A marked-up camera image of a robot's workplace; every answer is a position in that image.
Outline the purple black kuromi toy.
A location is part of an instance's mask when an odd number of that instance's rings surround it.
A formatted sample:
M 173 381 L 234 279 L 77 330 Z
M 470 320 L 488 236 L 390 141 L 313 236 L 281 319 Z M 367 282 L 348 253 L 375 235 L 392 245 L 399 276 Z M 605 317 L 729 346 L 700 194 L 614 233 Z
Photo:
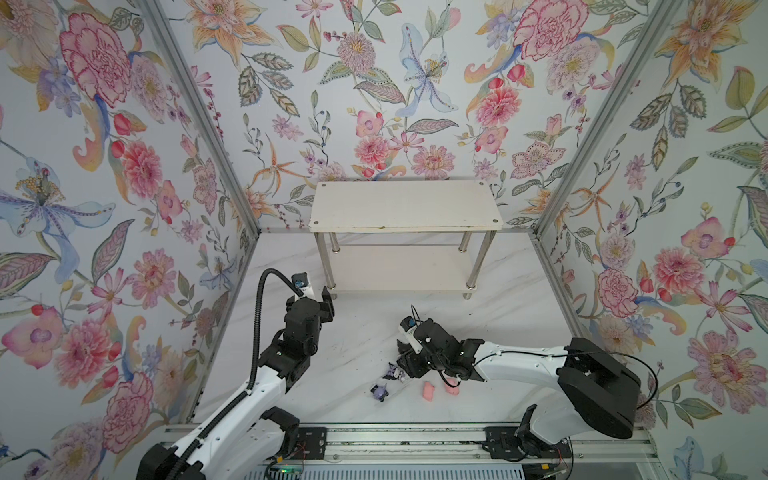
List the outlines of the purple black kuromi toy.
M 405 380 L 405 377 L 406 377 L 406 373 L 404 372 L 404 370 L 400 366 L 394 363 L 388 364 L 387 371 L 382 376 L 384 380 L 399 381 L 399 382 L 403 382 Z

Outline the small purple kuromi toy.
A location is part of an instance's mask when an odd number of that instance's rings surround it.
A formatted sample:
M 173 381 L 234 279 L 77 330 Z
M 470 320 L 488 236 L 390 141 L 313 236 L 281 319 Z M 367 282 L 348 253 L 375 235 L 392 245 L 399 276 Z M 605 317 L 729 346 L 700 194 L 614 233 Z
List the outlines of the small purple kuromi toy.
M 389 396 L 389 391 L 385 384 L 375 384 L 370 389 L 370 393 L 372 394 L 373 398 L 378 402 L 384 402 Z

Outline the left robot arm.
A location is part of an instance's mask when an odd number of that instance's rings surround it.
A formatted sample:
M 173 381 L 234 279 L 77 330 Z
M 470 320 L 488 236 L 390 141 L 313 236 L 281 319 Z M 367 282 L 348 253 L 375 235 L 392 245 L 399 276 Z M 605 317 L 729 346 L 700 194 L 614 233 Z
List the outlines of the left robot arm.
M 260 354 L 255 379 L 173 445 L 152 446 L 138 479 L 241 479 L 262 462 L 294 454 L 300 420 L 278 403 L 309 369 L 322 326 L 335 314 L 327 289 L 302 293 L 287 302 L 285 328 Z

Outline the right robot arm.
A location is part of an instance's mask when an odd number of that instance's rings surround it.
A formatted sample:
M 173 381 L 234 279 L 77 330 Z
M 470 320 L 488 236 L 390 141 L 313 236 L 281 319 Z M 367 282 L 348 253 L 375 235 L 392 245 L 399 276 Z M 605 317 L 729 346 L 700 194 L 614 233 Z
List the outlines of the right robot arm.
M 528 406 L 514 428 L 486 429 L 484 448 L 509 461 L 567 458 L 574 436 L 590 431 L 617 440 L 634 434 L 641 381 L 592 341 L 574 337 L 562 347 L 503 346 L 457 340 L 432 319 L 400 322 L 398 366 L 411 378 L 430 371 L 455 384 L 516 381 L 551 390 Z

